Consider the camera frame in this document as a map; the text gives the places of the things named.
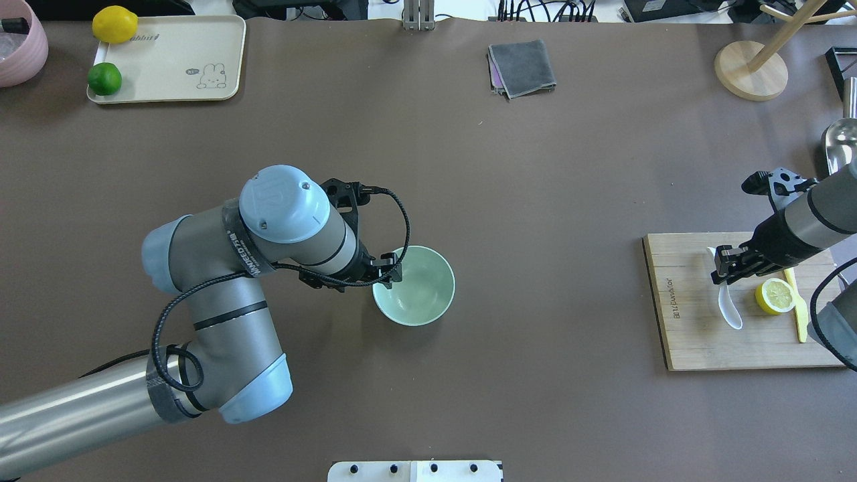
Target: wooden stand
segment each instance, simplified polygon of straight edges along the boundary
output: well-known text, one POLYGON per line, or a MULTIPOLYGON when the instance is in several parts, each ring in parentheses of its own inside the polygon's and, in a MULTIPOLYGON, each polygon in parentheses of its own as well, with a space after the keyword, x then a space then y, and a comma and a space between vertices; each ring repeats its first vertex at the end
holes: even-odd
POLYGON ((714 71, 723 86, 742 99, 757 102, 782 93, 788 82, 788 69, 776 52, 810 21, 825 1, 804 3, 768 45, 741 40, 723 47, 714 59, 714 71))

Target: lemon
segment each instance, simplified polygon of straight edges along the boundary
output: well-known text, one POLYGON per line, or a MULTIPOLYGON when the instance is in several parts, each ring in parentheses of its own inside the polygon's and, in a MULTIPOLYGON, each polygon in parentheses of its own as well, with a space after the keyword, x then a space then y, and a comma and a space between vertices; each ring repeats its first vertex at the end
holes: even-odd
POLYGON ((787 282, 771 278, 756 288, 756 302, 765 313, 788 313, 794 309, 794 291, 787 282))
POLYGON ((108 44, 127 42, 137 32, 137 15, 119 5, 104 7, 93 17, 93 35, 108 44))

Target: light blue bowl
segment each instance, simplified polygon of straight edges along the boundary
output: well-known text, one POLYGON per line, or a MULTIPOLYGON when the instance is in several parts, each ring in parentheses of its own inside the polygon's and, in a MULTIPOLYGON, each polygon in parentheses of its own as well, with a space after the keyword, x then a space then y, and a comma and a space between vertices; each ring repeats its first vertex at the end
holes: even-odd
MULTIPOLYGON (((399 248, 396 254, 401 255, 399 248)), ((387 289, 372 285, 375 303, 387 318, 418 327, 440 318, 455 296, 455 275, 443 256, 425 246, 408 246, 402 261, 402 280, 387 289)))

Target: folded towel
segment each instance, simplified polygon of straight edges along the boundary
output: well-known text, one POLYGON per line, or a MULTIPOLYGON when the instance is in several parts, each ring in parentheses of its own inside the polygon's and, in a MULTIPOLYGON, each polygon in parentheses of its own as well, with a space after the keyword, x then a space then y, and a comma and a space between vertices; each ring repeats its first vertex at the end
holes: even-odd
POLYGON ((540 39, 519 44, 489 45, 488 69, 494 91, 505 92, 509 99, 556 87, 548 49, 540 39), (498 78, 502 87, 495 85, 498 78))

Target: white tray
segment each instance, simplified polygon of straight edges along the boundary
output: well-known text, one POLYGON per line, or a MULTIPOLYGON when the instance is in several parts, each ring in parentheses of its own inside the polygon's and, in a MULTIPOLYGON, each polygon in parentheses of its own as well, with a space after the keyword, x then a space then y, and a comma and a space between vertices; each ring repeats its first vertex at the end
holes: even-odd
POLYGON ((122 44, 101 42, 93 64, 114 63, 122 88, 98 104, 223 100, 238 91, 247 25, 237 15, 141 17, 122 44))

